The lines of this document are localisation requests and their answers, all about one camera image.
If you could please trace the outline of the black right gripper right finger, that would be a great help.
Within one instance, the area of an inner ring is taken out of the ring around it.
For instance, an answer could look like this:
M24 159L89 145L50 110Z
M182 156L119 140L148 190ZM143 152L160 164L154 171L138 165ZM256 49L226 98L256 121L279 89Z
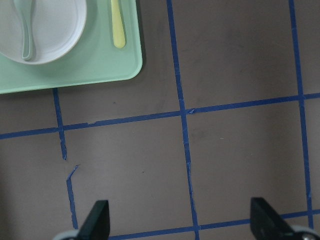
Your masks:
M250 230L256 240L294 240L294 230L262 197L250 200Z

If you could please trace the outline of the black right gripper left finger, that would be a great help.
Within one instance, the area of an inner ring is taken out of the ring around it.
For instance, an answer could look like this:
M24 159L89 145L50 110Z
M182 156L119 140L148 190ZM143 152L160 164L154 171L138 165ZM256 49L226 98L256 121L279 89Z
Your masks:
M78 240L107 240L111 231L108 200L97 200L78 231Z

